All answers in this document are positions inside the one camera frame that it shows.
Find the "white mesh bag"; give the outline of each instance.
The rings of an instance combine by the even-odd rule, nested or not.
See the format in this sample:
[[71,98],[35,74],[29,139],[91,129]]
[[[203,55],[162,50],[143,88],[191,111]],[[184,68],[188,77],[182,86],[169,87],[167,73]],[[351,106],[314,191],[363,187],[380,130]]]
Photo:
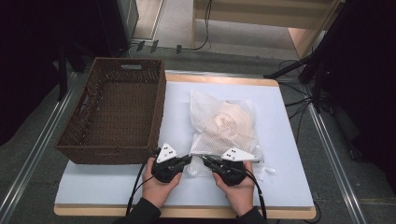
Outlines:
[[[220,156],[231,147],[237,147],[262,159],[250,101],[219,101],[210,95],[191,91],[190,110],[191,123],[195,128],[192,156]],[[197,157],[192,158],[187,170],[193,176],[211,175]]]

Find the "metal rail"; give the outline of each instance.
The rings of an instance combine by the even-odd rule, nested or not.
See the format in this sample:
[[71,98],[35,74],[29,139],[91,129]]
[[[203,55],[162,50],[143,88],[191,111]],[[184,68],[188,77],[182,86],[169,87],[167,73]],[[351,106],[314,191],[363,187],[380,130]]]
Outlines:
[[20,172],[15,178],[14,182],[8,189],[5,199],[3,200],[0,207],[0,224],[6,224],[12,216],[15,207],[18,204],[24,190],[29,183],[29,180],[44,153],[46,146],[52,137],[52,134],[66,109],[66,106],[71,98],[74,91],[73,83],[77,82],[78,77],[76,73],[72,73],[69,78],[70,91],[66,94],[61,102],[58,102],[54,107],[49,120],[47,121],[41,134],[38,136],[35,145],[33,146],[29,156],[27,157],[24,165],[22,166]]
[[[310,90],[306,86],[303,86],[303,89],[305,92],[310,94]],[[330,166],[332,167],[332,171],[338,183],[338,187],[341,190],[344,201],[346,203],[346,207],[349,211],[353,223],[356,224],[367,223],[367,220],[364,217],[364,214],[361,210],[361,205],[359,203],[359,200],[356,197],[355,192],[349,183],[347,174],[338,158],[337,152],[335,151],[334,145],[332,144],[332,139],[330,138],[329,133],[327,132],[326,126],[323,122],[321,115],[317,113],[316,109],[312,104],[309,105],[309,111],[312,120],[314,121],[315,126],[317,127],[320,140],[324,146]]]

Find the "hand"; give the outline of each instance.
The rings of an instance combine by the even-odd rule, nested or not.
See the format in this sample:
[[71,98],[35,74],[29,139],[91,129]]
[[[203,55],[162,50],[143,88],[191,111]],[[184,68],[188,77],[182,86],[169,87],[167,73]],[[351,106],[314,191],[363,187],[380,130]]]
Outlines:
[[[146,171],[143,173],[143,181],[152,177],[151,168],[154,163],[154,158],[148,159]],[[174,189],[180,182],[181,173],[177,174],[169,184],[164,184],[152,177],[148,182],[143,184],[143,198],[154,204],[156,207],[161,208],[168,199],[172,189]]]
[[[244,165],[247,170],[253,173],[250,161],[244,161]],[[239,185],[228,187],[218,174],[213,173],[213,177],[216,180],[216,185],[224,191],[230,206],[239,217],[253,208],[254,182],[250,178],[245,177]]]

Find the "black sleeve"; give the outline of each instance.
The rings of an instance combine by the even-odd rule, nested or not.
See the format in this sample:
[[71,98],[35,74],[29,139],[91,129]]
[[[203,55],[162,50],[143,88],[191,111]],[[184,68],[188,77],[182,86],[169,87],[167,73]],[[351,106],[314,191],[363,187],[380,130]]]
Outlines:
[[154,223],[160,215],[160,209],[146,199],[141,198],[127,217],[119,218],[113,224],[149,224]]
[[250,211],[248,211],[246,214],[244,214],[241,217],[236,218],[236,222],[238,224],[262,224],[262,223],[267,223],[266,220],[262,217],[262,214],[260,214],[259,210],[255,207],[253,207]]

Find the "brown wicker basket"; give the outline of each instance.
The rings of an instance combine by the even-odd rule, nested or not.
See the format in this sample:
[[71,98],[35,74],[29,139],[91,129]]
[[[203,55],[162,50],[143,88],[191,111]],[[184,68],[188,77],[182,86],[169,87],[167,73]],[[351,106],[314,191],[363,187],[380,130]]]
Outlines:
[[96,58],[56,144],[77,164],[138,164],[158,146],[163,61]]

